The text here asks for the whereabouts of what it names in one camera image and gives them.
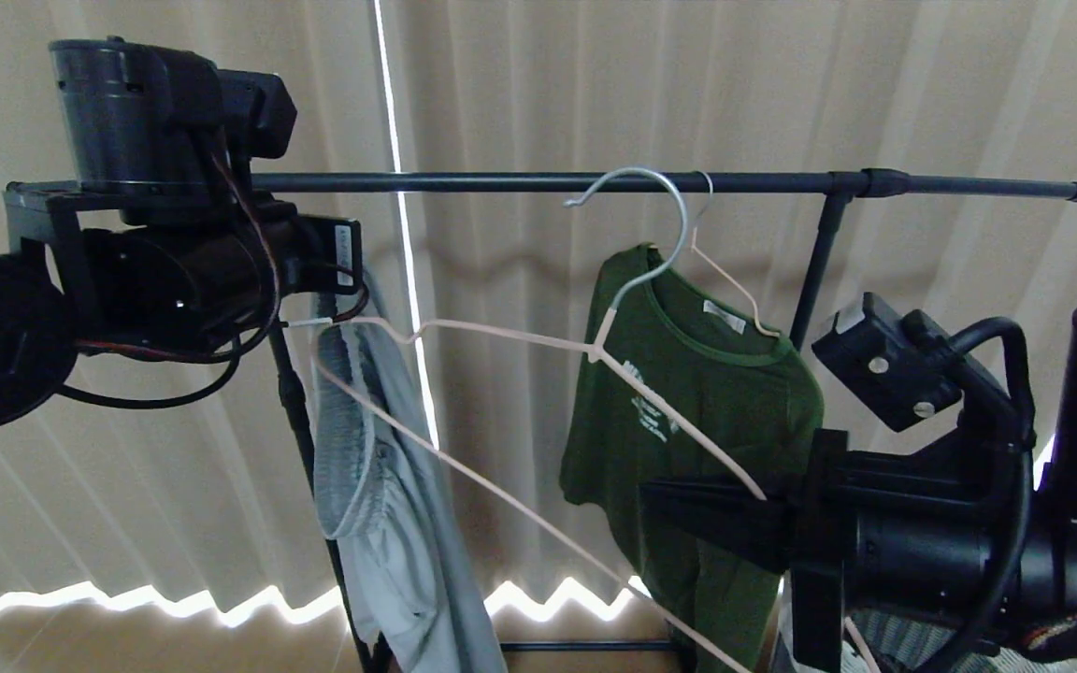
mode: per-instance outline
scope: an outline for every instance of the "vertical light gap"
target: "vertical light gap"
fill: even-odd
[[[386,114],[389,121],[389,152],[393,156],[393,171],[402,172],[401,140],[397,138],[397,108],[393,102],[393,81],[389,75],[389,47],[386,43],[384,14],[380,11],[380,0],[372,0],[372,12],[377,20],[377,52],[380,57],[380,81],[383,82]],[[397,218],[401,219],[402,258],[406,265],[406,291],[409,297],[409,328],[418,332],[422,326],[421,310],[418,307],[418,280],[415,277],[415,248],[409,235],[409,214],[406,211],[406,195],[397,192]],[[418,379],[422,387],[422,410],[426,413],[426,431],[436,449],[439,446],[439,430],[435,418],[435,395],[431,392],[431,377],[426,370],[426,348],[422,340],[415,341],[418,356]]]

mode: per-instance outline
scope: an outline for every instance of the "beige curtain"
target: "beige curtain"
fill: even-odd
[[[1043,3],[481,3],[387,1],[390,142],[368,3],[201,0],[0,3],[0,188],[72,174],[44,43],[121,33],[191,47],[226,68],[285,78],[300,111],[290,156],[257,170],[825,171],[1077,180],[1077,1]],[[295,197],[365,222],[367,256],[402,328],[405,251],[392,196]],[[407,195],[421,318],[582,337],[613,252],[672,241],[666,196]],[[702,243],[786,328],[821,200],[718,196]],[[0,251],[5,247],[0,206]],[[743,307],[686,260],[705,290]],[[1068,311],[1077,304],[1077,204],[900,196],[849,210],[817,318],[861,290],[923,307],[949,328],[1016,316],[1030,334],[1043,441],[1050,437]],[[302,303],[289,310],[302,312]],[[304,366],[296,336],[298,366]],[[428,337],[444,450],[625,564],[603,516],[565,506],[557,469],[576,360],[472,334]],[[995,365],[995,353],[983,352]],[[877,450],[917,448],[877,427],[815,366],[826,425]],[[74,382],[136,396],[187,391],[193,367],[95,357]],[[533,524],[452,478],[486,589],[513,579],[543,601],[579,578],[616,589]],[[291,606],[333,584],[265,350],[192,408],[102,412],[68,401],[0,429],[0,592],[94,580],[108,593],[209,588],[221,607],[277,585]]]

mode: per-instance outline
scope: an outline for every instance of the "rack leg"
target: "rack leg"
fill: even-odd
[[[842,214],[854,195],[850,192],[838,192],[825,197],[825,206],[821,208],[821,219],[817,221],[817,238],[812,242],[812,256],[809,257],[809,269],[805,272],[805,285],[800,288],[800,298],[796,303],[796,316],[792,318],[792,345],[796,350],[805,348],[805,332],[808,332],[812,320],[812,308],[816,306],[817,294],[821,293],[821,281],[825,278],[825,266],[829,264],[829,252],[833,252],[834,239],[838,237]]]
[[[302,379],[294,370],[294,362],[290,359],[290,349],[285,342],[285,332],[280,323],[274,324],[268,331],[268,343],[272,347],[272,359],[277,362],[277,391],[281,397],[281,406],[285,408],[285,417],[290,421],[290,429],[294,431],[294,439],[298,444],[298,452],[302,455],[302,465],[307,471],[307,481],[310,482],[310,492],[313,493],[313,437],[310,435],[310,415],[307,412],[307,392],[302,387]],[[344,613],[347,614],[347,622],[354,630],[354,620],[351,620],[351,606],[347,604],[347,584],[344,580],[344,564],[338,558],[338,545],[335,541],[326,541],[326,555],[330,556],[330,566],[335,572],[335,583],[338,590],[344,594]],[[355,637],[355,655],[360,659],[360,669],[364,673],[376,673],[377,670],[384,670],[388,664],[388,656],[384,656],[384,664],[380,669],[373,668],[373,659],[368,653],[368,646],[364,641]],[[384,635],[377,642],[377,651],[381,649],[388,653],[389,647],[384,643]]]

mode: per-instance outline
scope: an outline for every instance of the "black metal rod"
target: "black metal rod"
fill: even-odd
[[[280,321],[269,328],[268,345],[272,348],[272,361],[277,363],[277,392],[281,398],[281,406],[285,408],[290,429],[294,431],[294,439],[298,444],[298,454],[302,455],[302,467],[307,471],[307,481],[310,485],[310,493],[313,494],[316,447],[313,447],[313,437],[310,435],[307,391],[302,385],[298,373],[294,370],[294,361],[290,359],[290,348],[285,342],[285,332],[283,332]],[[351,605],[348,605],[347,600],[344,562],[338,558],[338,545],[335,544],[335,541],[326,539],[326,556],[330,557],[330,567],[335,572],[335,584],[338,585],[338,590],[344,594],[344,613],[347,614],[348,627],[354,630],[355,621],[351,618]],[[367,643],[359,637],[353,637],[353,640],[355,641],[355,656],[359,657],[360,669],[364,673],[376,673]]]
[[[501,643],[501,651],[674,651],[671,641],[528,641]]]
[[[805,284],[800,288],[796,314],[792,318],[789,338],[797,351],[805,347],[805,333],[809,331],[812,310],[816,307],[821,281],[825,279],[825,266],[829,265],[829,252],[833,252],[834,239],[838,237],[842,214],[847,212],[847,205],[851,199],[851,195],[828,195],[825,197],[825,205],[821,206],[817,237],[812,242],[812,256],[809,257],[808,271],[805,271]]]
[[[281,193],[535,193],[583,192],[599,172],[269,172],[252,176],[256,188]],[[709,192],[699,172],[666,173],[685,193]],[[946,176],[910,176],[900,171],[867,169],[834,172],[711,172],[713,191],[719,195],[834,195],[880,196],[872,180],[890,182],[890,195],[917,192],[925,195],[1044,196],[1077,200],[1077,182],[1038,182]],[[624,176],[602,192],[662,192],[654,180]]]

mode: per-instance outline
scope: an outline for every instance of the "shirt neckline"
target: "shirt neckline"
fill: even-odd
[[[654,252],[656,256],[662,258],[662,255],[659,255],[658,249],[653,249],[652,243],[641,243],[640,246],[638,246],[638,248],[635,248],[635,250],[638,251],[637,263],[638,266],[641,266],[640,272],[651,271],[651,268],[654,268],[649,264],[651,252]],[[742,311],[737,311],[730,306],[727,306],[727,304],[725,304],[724,302],[718,302],[718,299],[710,297],[709,294],[702,293],[699,286],[693,285],[691,282],[688,282],[688,280],[685,279],[685,277],[680,276],[680,272],[676,272],[676,269],[668,268],[667,271],[659,274],[659,278],[663,277],[670,277],[671,280],[679,282],[681,286],[684,286],[685,290],[688,290],[693,294],[696,294],[698,297],[702,299],[702,302],[704,302],[705,299],[708,302],[713,302],[714,304],[717,304],[717,306],[723,310],[725,310],[726,312],[730,312],[730,314],[732,316],[738,316],[740,319],[743,319],[747,322],[751,323],[754,322],[753,319],[749,318],[749,316],[743,314]],[[671,316],[668,316],[668,312],[666,310],[662,310],[662,304],[659,304],[659,298],[655,296],[655,290],[653,286],[651,286],[651,282],[654,282],[654,280],[647,280],[646,282],[644,282],[644,284],[642,284],[642,295],[644,295],[646,302],[649,303],[651,310],[655,312],[655,316],[657,316],[659,322],[662,323],[663,327],[667,327],[668,331],[671,332],[672,336],[675,337],[677,341],[680,341],[684,346],[687,346],[688,349],[693,349],[697,353],[700,353],[701,356],[709,357],[711,361],[714,362],[732,364],[738,366],[766,366],[769,364],[781,362],[783,356],[786,356],[786,354],[789,353],[792,350],[792,341],[787,340],[786,336],[783,336],[783,332],[781,332],[781,336],[775,336],[775,337],[766,336],[767,339],[775,339],[775,346],[769,352],[759,354],[735,353],[731,351],[723,351],[722,349],[714,349],[713,346],[710,346],[709,343],[704,343],[698,341],[697,339],[693,339],[693,337],[688,336],[688,334],[685,333],[684,330],[680,328],[680,325],[675,324],[675,321],[671,320]]]

